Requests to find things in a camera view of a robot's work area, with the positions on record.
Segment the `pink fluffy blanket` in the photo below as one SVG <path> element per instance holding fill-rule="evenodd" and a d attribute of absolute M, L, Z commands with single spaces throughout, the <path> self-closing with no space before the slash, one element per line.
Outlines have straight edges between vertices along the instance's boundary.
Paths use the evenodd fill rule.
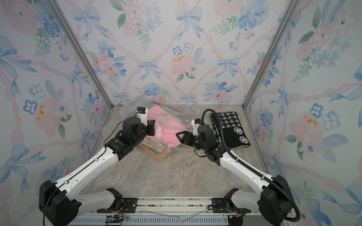
<path fill-rule="evenodd" d="M 189 131 L 190 122 L 180 113 L 171 113 L 161 106 L 152 107 L 148 112 L 148 119 L 155 120 L 155 136 L 148 136 L 153 141 L 162 143 L 167 147 L 177 147 L 181 143 L 176 133 Z"/>

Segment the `clear plastic vacuum bag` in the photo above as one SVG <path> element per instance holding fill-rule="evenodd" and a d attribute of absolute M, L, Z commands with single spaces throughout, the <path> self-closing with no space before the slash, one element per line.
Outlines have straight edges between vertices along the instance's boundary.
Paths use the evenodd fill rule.
<path fill-rule="evenodd" d="M 139 117 L 139 114 L 136 114 L 138 107 L 148 109 L 147 119 L 155 121 L 155 135 L 146 136 L 137 147 L 155 159 L 164 159 L 172 148 L 181 145 L 176 136 L 177 133 L 193 132 L 191 121 L 167 106 L 147 102 L 142 98 L 120 104 L 120 106 L 119 115 L 122 119 L 130 116 Z"/>

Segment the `black white patterned blanket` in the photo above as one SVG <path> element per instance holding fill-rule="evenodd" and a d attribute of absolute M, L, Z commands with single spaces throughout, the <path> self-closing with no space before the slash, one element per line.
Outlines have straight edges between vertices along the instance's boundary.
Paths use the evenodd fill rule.
<path fill-rule="evenodd" d="M 223 142 L 221 132 L 224 134 L 225 144 L 228 148 L 234 149 L 238 147 L 251 146 L 239 120 L 237 112 L 217 113 L 221 123 L 218 123 L 214 113 L 210 114 L 213 130 L 217 141 Z"/>

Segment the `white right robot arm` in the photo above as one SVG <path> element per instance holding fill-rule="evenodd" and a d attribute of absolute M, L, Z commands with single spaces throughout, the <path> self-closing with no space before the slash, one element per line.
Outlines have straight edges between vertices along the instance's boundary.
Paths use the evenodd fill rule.
<path fill-rule="evenodd" d="M 298 208 L 286 179 L 280 175 L 273 177 L 245 162 L 219 142 L 208 125 L 199 126 L 196 133 L 184 131 L 176 136 L 182 144 L 203 150 L 208 160 L 231 171 L 254 190 L 254 195 L 245 195 L 235 189 L 230 191 L 225 200 L 231 211 L 259 211 L 273 226 L 279 226 L 285 220 L 300 220 L 298 211 L 295 218 L 288 218 L 291 211 Z"/>

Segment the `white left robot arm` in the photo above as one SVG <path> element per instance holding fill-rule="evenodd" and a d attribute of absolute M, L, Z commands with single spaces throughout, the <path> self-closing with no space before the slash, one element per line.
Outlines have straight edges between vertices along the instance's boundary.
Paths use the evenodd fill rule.
<path fill-rule="evenodd" d="M 83 214 L 98 209 L 118 211 L 123 207 L 123 196 L 114 188 L 80 194 L 90 182 L 123 159 L 146 136 L 155 135 L 155 120 L 142 121 L 133 116 L 122 123 L 122 130 L 86 163 L 55 182 L 47 180 L 41 184 L 39 210 L 43 221 L 48 220 L 54 226 L 67 226 Z"/>

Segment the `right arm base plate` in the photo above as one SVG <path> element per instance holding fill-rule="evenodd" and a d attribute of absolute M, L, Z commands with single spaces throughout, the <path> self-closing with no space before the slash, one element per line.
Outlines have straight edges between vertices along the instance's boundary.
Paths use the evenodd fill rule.
<path fill-rule="evenodd" d="M 227 214 L 239 214 L 239 213 L 251 213 L 249 209 L 237 208 L 229 199 L 225 198 L 212 198 L 212 204 L 208 206 L 209 211 L 213 213 L 227 213 Z"/>

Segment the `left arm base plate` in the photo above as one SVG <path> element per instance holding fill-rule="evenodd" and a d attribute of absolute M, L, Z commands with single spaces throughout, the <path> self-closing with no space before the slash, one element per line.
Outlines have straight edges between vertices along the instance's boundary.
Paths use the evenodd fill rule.
<path fill-rule="evenodd" d="M 97 213 L 135 213 L 137 207 L 137 198 L 116 199 L 110 208 L 99 209 Z"/>

